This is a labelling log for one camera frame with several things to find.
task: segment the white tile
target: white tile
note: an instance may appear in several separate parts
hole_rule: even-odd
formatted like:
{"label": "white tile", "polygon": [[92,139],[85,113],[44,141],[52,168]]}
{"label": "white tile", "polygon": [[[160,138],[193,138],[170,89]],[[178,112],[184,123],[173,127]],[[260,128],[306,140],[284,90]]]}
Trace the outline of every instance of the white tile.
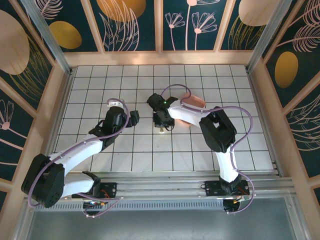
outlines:
{"label": "white tile", "polygon": [[89,89],[103,90],[105,88],[106,78],[105,77],[91,77]]}
{"label": "white tile", "polygon": [[134,134],[152,134],[152,118],[140,118],[139,123],[134,126]]}
{"label": "white tile", "polygon": [[[226,106],[236,106],[239,107],[239,103],[238,102],[223,102],[222,106],[226,107]],[[228,117],[241,117],[241,111],[239,109],[225,109],[224,110],[225,114]]]}
{"label": "white tile", "polygon": [[138,89],[153,89],[153,88],[154,88],[153,76],[138,77]]}
{"label": "white tile", "polygon": [[232,76],[218,76],[218,83],[220,89],[234,89],[234,79]]}
{"label": "white tile", "polygon": [[75,77],[72,90],[87,90],[90,82],[90,77]]}
{"label": "white tile", "polygon": [[[241,139],[245,134],[244,133],[237,133],[235,135],[235,142],[237,142],[239,139]],[[250,151],[248,138],[243,139],[241,142],[239,142],[235,146],[235,151]]]}
{"label": "white tile", "polygon": [[[162,92],[163,92],[163,89],[154,89],[154,90],[153,90],[153,93],[159,94],[159,95],[161,95]],[[162,97],[163,97],[164,99],[168,99],[168,98],[170,97],[170,90],[167,89],[167,90],[163,93]]]}
{"label": "white tile", "polygon": [[235,89],[220,89],[222,102],[238,102]]}
{"label": "white tile", "polygon": [[147,103],[137,103],[135,109],[139,112],[140,118],[152,118],[153,110]]}
{"label": "white tile", "polygon": [[154,93],[152,89],[138,89],[136,93],[137,103],[146,103],[148,98]]}
{"label": "white tile", "polygon": [[211,151],[202,134],[191,134],[192,151]]}
{"label": "white tile", "polygon": [[217,76],[232,76],[229,65],[215,65]]}
{"label": "white tile", "polygon": [[172,151],[171,134],[153,135],[153,151],[154,152],[171,152]]}
{"label": "white tile", "polygon": [[247,76],[246,68],[243,65],[230,65],[233,76]]}
{"label": "white tile", "polygon": [[199,65],[184,65],[186,76],[201,76]]}
{"label": "white tile", "polygon": [[63,119],[60,134],[78,134],[80,119]]}
{"label": "white tile", "polygon": [[92,72],[92,66],[78,66],[75,77],[90,77]]}
{"label": "white tile", "polygon": [[92,163],[92,156],[88,157],[84,161],[82,161],[80,164],[75,166],[73,169],[71,169],[71,172],[83,172],[83,171],[89,171],[91,170],[91,163]]}
{"label": "white tile", "polygon": [[216,76],[202,76],[202,85],[204,89],[218,89],[218,79]]}
{"label": "white tile", "polygon": [[206,103],[221,102],[219,89],[203,89],[204,100]]}
{"label": "white tile", "polygon": [[112,159],[111,172],[130,172],[132,166],[132,153],[114,153]]}
{"label": "white tile", "polygon": [[103,152],[93,155],[91,172],[106,173],[111,171],[112,153]]}
{"label": "white tile", "polygon": [[155,76],[154,77],[154,89],[165,89],[170,85],[168,76]]}
{"label": "white tile", "polygon": [[133,138],[134,152],[152,152],[152,135],[135,134]]}
{"label": "white tile", "polygon": [[198,97],[198,98],[200,98],[200,99],[202,99],[202,100],[205,99],[205,98],[204,98],[204,91],[203,91],[203,89],[192,89],[192,90],[191,90],[191,94],[192,94],[192,95],[195,95],[196,97]]}
{"label": "white tile", "polygon": [[99,123],[98,118],[82,118],[79,128],[79,134],[88,134]]}
{"label": "white tile", "polygon": [[106,77],[108,66],[93,66],[91,77]]}
{"label": "white tile", "polygon": [[201,76],[217,76],[215,65],[200,65]]}
{"label": "white tile", "polygon": [[239,102],[254,102],[254,96],[251,89],[236,89]]}
{"label": "white tile", "polygon": [[247,110],[252,117],[258,117],[258,111],[256,104],[254,102],[240,102],[240,107]]}
{"label": "white tile", "polygon": [[102,103],[105,104],[108,99],[119,99],[120,90],[104,90]]}
{"label": "white tile", "polygon": [[189,134],[172,135],[173,152],[191,152],[191,139]]}
{"label": "white tile", "polygon": [[184,65],[170,65],[169,66],[169,74],[170,74],[170,76],[185,76],[185,66]]}
{"label": "white tile", "polygon": [[107,77],[105,80],[104,89],[120,89],[121,77]]}
{"label": "white tile", "polygon": [[237,89],[249,89],[250,84],[247,76],[234,76],[233,77],[235,87]]}
{"label": "white tile", "polygon": [[138,76],[138,66],[137,65],[127,65],[123,66],[123,77],[137,77]]}
{"label": "white tile", "polygon": [[68,104],[64,117],[66,119],[80,119],[84,110],[84,104]]}
{"label": "white tile", "polygon": [[154,152],[153,153],[153,171],[172,171],[172,153],[171,152]]}
{"label": "white tile", "polygon": [[172,130],[173,134],[189,134],[190,127],[183,125],[178,120],[175,120],[174,128]]}
{"label": "white tile", "polygon": [[[244,117],[244,124],[245,124],[245,129],[246,131],[249,130],[250,128],[250,119],[249,117]],[[261,122],[258,117],[253,117],[253,128],[252,128],[252,133],[263,133],[264,131],[262,130]]]}
{"label": "white tile", "polygon": [[248,139],[252,151],[268,150],[266,139],[263,133],[251,133],[248,136]]}
{"label": "white tile", "polygon": [[100,117],[101,104],[88,103],[84,105],[82,118],[84,119],[98,119]]}
{"label": "white tile", "polygon": [[255,170],[273,170],[270,154],[268,151],[253,151]]}
{"label": "white tile", "polygon": [[153,77],[154,66],[153,65],[139,65],[139,77]]}
{"label": "white tile", "polygon": [[[171,76],[170,77],[170,85],[172,84],[182,84],[186,85],[186,77],[185,76]],[[170,89],[181,89],[182,86],[172,86]]]}
{"label": "white tile", "polygon": [[235,127],[237,133],[239,134],[246,133],[245,124],[242,117],[230,117],[229,119],[232,122],[233,126]]}
{"label": "white tile", "polygon": [[173,171],[193,171],[191,152],[174,152],[173,153]]}
{"label": "white tile", "polygon": [[154,65],[154,76],[169,76],[169,65]]}
{"label": "white tile", "polygon": [[88,93],[85,98],[85,103],[101,104],[103,95],[104,95],[103,90],[88,90]]}
{"label": "white tile", "polygon": [[108,66],[107,77],[121,77],[123,66]]}
{"label": "white tile", "polygon": [[124,76],[121,81],[121,89],[137,89],[136,76]]}
{"label": "white tile", "polygon": [[114,141],[114,152],[127,153],[132,152],[134,147],[134,136],[120,134]]}
{"label": "white tile", "polygon": [[250,151],[234,152],[236,167],[241,171],[255,170],[254,162]]}
{"label": "white tile", "polygon": [[87,96],[87,90],[72,90],[68,104],[84,104]]}
{"label": "white tile", "polygon": [[134,152],[132,159],[133,172],[152,171],[152,152]]}
{"label": "white tile", "polygon": [[186,76],[186,86],[190,89],[202,89],[201,76]]}
{"label": "white tile", "polygon": [[77,135],[59,135],[55,152],[60,152],[77,142]]}
{"label": "white tile", "polygon": [[195,125],[192,125],[190,127],[190,131],[192,134],[202,134],[201,128],[198,126],[195,126]]}
{"label": "white tile", "polygon": [[123,99],[125,103],[135,103],[137,97],[137,90],[121,90],[120,99]]}
{"label": "white tile", "polygon": [[193,164],[195,171],[213,171],[214,161],[210,151],[193,152]]}
{"label": "white tile", "polygon": [[171,89],[170,90],[170,95],[172,97],[178,98],[178,99],[182,99],[185,94],[186,94],[187,90],[186,89]]}

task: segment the wire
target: wire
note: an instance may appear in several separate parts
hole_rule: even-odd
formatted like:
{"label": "wire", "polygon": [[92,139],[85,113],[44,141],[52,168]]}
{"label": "wire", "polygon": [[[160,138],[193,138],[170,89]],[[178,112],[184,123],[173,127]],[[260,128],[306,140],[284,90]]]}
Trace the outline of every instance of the wire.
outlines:
{"label": "wire", "polygon": [[[108,136],[100,136],[100,137],[95,137],[95,138],[91,138],[91,139],[88,139],[88,140],[81,141],[81,142],[77,143],[76,145],[70,147],[69,149],[67,149],[66,151],[64,151],[63,153],[61,153],[59,156],[57,156],[55,159],[51,160],[47,165],[45,165],[45,166],[40,170],[40,172],[38,173],[38,175],[35,177],[33,183],[31,184],[30,190],[29,190],[29,194],[28,194],[28,205],[29,205],[31,208],[35,208],[35,207],[37,207],[37,206],[40,205],[40,203],[38,203],[38,204],[33,204],[33,203],[32,203],[32,201],[31,201],[31,199],[32,199],[32,193],[33,193],[33,191],[34,191],[34,189],[35,189],[35,186],[36,186],[39,178],[42,176],[42,174],[43,174],[52,164],[54,164],[56,161],[62,159],[64,156],[66,156],[67,154],[69,154],[70,152],[72,152],[73,150],[77,149],[78,147],[80,147],[80,146],[82,146],[82,145],[85,145],[85,144],[87,144],[87,143],[90,143],[90,142],[93,142],[93,141],[97,141],[97,140],[112,138],[112,137],[120,134],[120,133],[126,128],[128,122],[129,122],[129,114],[130,114],[127,105],[126,105],[122,100],[116,99],[116,98],[110,98],[110,99],[108,99],[108,101],[106,101],[106,103],[109,104],[110,101],[118,101],[118,102],[120,102],[120,103],[124,106],[125,111],[126,111],[126,114],[127,114],[127,118],[126,118],[126,121],[125,121],[123,127],[120,128],[119,131],[117,131],[117,132],[115,132],[115,133],[113,133],[113,134],[111,134],[111,135],[108,135]],[[85,195],[85,194],[82,195],[82,193],[77,193],[77,194],[80,195],[80,196],[82,196],[82,197],[85,197],[85,198],[93,199],[92,197],[89,197],[89,196],[87,196],[87,195]]]}
{"label": "wire", "polygon": [[190,110],[190,111],[194,111],[194,112],[197,112],[197,113],[204,113],[204,114],[205,114],[205,113],[213,113],[213,112],[220,111],[220,110],[224,110],[224,109],[238,109],[238,110],[244,112],[244,113],[249,117],[249,119],[250,119],[250,127],[249,127],[248,132],[247,132],[242,138],[240,138],[238,141],[236,141],[233,145],[231,145],[231,147],[230,147],[230,159],[231,159],[232,168],[233,168],[238,174],[240,174],[241,176],[243,176],[243,177],[245,177],[246,179],[248,179],[248,181],[251,183],[251,185],[252,185],[252,196],[251,196],[250,202],[249,202],[244,208],[242,208],[242,209],[240,209],[240,210],[237,210],[237,211],[232,211],[232,212],[227,211],[227,214],[229,214],[229,213],[236,214],[236,213],[240,213],[240,212],[244,211],[245,209],[247,209],[247,208],[251,205],[252,201],[254,200],[254,196],[255,196],[255,194],[256,194],[256,192],[255,192],[255,186],[254,186],[254,183],[252,182],[252,180],[251,180],[251,178],[250,178],[249,176],[245,175],[244,173],[242,173],[240,170],[238,170],[238,169],[236,168],[235,163],[234,163],[234,159],[233,159],[233,158],[234,158],[233,153],[234,153],[235,147],[251,133],[252,128],[253,128],[253,126],[254,126],[254,120],[253,120],[252,116],[250,115],[250,113],[249,113],[247,110],[245,110],[244,108],[239,107],[239,106],[222,106],[222,107],[217,107],[217,108],[213,108],[213,109],[209,109],[209,110],[199,110],[199,109],[194,109],[194,108],[192,108],[192,107],[186,106],[185,103],[183,103],[183,100],[188,99],[188,98],[191,97],[191,90],[190,90],[187,86],[182,85],[182,84],[172,84],[172,85],[167,86],[167,87],[162,91],[161,95],[162,95],[167,89],[169,89],[169,88],[171,88],[171,87],[173,87],[173,86],[181,86],[181,87],[184,87],[184,88],[186,88],[187,91],[189,92],[189,96],[184,97],[184,98],[182,98],[182,99],[180,100],[181,106],[182,106],[183,108],[185,108],[185,109],[188,109],[188,110]]}

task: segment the white floor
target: white floor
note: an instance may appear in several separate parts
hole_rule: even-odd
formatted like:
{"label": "white floor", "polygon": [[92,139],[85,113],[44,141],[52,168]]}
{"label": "white floor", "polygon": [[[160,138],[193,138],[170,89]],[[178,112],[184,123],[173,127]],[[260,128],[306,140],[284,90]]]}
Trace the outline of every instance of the white floor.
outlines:
{"label": "white floor", "polygon": [[[80,141],[104,119],[109,98],[123,99],[129,110],[138,110],[140,122],[127,128],[113,145],[73,169],[91,172],[218,171],[216,155],[207,147],[200,128],[176,123],[172,132],[153,127],[152,109],[146,104],[153,93],[170,84],[187,85],[206,101],[206,108],[240,106],[254,117],[252,134],[235,149],[240,170],[272,170],[273,165],[258,111],[242,65],[119,65],[79,66],[55,146],[59,152]],[[183,88],[164,94],[181,98]],[[226,110],[241,138],[249,118]]]}

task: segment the purple cable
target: purple cable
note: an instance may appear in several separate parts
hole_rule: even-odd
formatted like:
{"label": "purple cable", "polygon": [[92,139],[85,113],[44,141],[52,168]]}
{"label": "purple cable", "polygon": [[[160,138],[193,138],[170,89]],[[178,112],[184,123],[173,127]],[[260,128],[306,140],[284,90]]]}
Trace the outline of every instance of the purple cable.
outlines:
{"label": "purple cable", "polygon": [[58,161],[59,159],[62,159],[65,155],[67,155],[68,153],[72,152],[72,151],[75,150],[76,148],[78,148],[78,147],[80,147],[80,146],[82,146],[82,145],[84,145],[84,144],[87,144],[87,143],[96,141],[96,140],[112,138],[112,137],[118,135],[119,133],[121,133],[121,132],[126,128],[128,122],[129,122],[129,114],[130,114],[130,113],[129,113],[129,110],[128,110],[128,107],[126,106],[126,104],[125,104],[123,101],[121,101],[121,100],[119,100],[119,99],[110,98],[110,99],[108,99],[108,101],[106,101],[106,103],[108,104],[110,101],[120,102],[120,103],[124,106],[125,111],[126,111],[126,114],[127,114],[127,118],[126,118],[126,121],[125,121],[123,127],[122,127],[119,131],[117,131],[117,132],[115,132],[115,133],[113,133],[113,134],[111,134],[111,135],[108,135],[108,136],[100,136],[100,137],[95,137],[95,138],[91,138],[91,139],[88,139],[88,140],[81,141],[81,142],[79,142],[78,144],[74,145],[73,147],[70,147],[68,150],[64,151],[64,152],[61,153],[59,156],[57,156],[55,159],[53,159],[52,161],[50,161],[47,165],[45,165],[45,166],[41,169],[41,171],[38,173],[38,175],[35,177],[32,185],[31,185],[31,187],[30,187],[30,190],[29,190],[29,194],[28,194],[28,204],[29,204],[29,206],[30,206],[31,208],[35,208],[35,207],[37,207],[37,206],[40,205],[40,203],[33,204],[33,203],[31,202],[31,196],[32,196],[32,193],[33,193],[33,191],[34,191],[34,189],[35,189],[35,186],[36,186],[39,178],[40,178],[41,175],[47,170],[48,167],[50,167],[52,164],[54,164],[54,162]]}
{"label": "purple cable", "polygon": [[233,145],[231,145],[231,147],[230,147],[230,159],[231,159],[232,167],[233,167],[233,169],[234,169],[238,174],[240,174],[241,176],[247,178],[248,181],[251,183],[251,185],[252,185],[252,197],[251,197],[249,203],[248,203],[244,208],[242,208],[241,210],[231,211],[231,212],[227,212],[227,213],[236,214],[236,213],[240,213],[240,212],[244,211],[245,209],[247,209],[247,208],[251,205],[251,203],[252,203],[253,200],[254,200],[254,196],[255,196],[255,186],[254,186],[254,183],[252,182],[252,180],[251,180],[250,177],[248,177],[247,175],[245,175],[244,173],[242,173],[241,171],[239,171],[239,170],[236,168],[236,166],[235,166],[235,164],[234,164],[233,154],[232,154],[232,153],[234,152],[234,149],[235,149],[236,145],[238,145],[238,143],[240,143],[242,140],[244,140],[244,139],[251,133],[251,131],[252,131],[252,128],[253,128],[253,126],[254,126],[254,120],[253,120],[251,114],[250,114],[247,110],[245,110],[244,108],[239,107],[239,106],[222,106],[222,107],[217,107],[217,108],[213,108],[213,109],[209,109],[209,110],[199,110],[199,109],[194,109],[194,108],[192,108],[192,107],[186,106],[186,105],[184,105],[183,100],[188,99],[188,98],[191,97],[191,90],[190,90],[187,86],[182,85],[182,84],[172,84],[172,85],[170,85],[170,86],[167,86],[167,87],[162,91],[161,96],[162,96],[162,94],[163,94],[167,89],[169,89],[170,87],[173,87],[173,86],[181,86],[181,87],[184,87],[184,88],[186,88],[186,89],[188,90],[189,96],[184,97],[184,98],[182,98],[182,99],[180,100],[181,106],[182,106],[183,108],[185,108],[185,109],[188,109],[188,110],[190,110],[190,111],[194,111],[194,112],[197,112],[197,113],[212,113],[212,112],[216,112],[216,111],[220,111],[220,110],[224,110],[224,109],[238,109],[238,110],[240,110],[240,111],[243,111],[243,112],[244,112],[245,114],[247,114],[247,116],[249,117],[249,119],[250,119],[250,127],[249,127],[248,132],[247,132],[242,138],[240,138],[238,141],[236,141]]}
{"label": "purple cable", "polygon": [[114,201],[114,200],[115,200],[115,203],[114,203],[114,204],[110,205],[107,209],[105,209],[105,210],[103,210],[103,211],[101,211],[101,212],[99,212],[99,213],[97,213],[97,214],[95,214],[95,215],[89,215],[88,212],[87,212],[87,209],[88,209],[88,208],[86,208],[86,209],[84,210],[85,216],[86,216],[87,218],[92,218],[92,219],[94,219],[94,218],[96,218],[96,217],[99,217],[99,216],[105,214],[105,213],[108,212],[110,209],[112,209],[115,205],[117,205],[118,202],[120,201],[119,198],[96,198],[96,197],[93,197],[93,196],[88,196],[88,195],[83,194],[83,193],[77,193],[77,195],[79,195],[79,196],[81,196],[81,197],[84,197],[84,198],[87,198],[87,199],[94,200],[94,201],[106,200],[106,202],[107,202],[107,201]]}

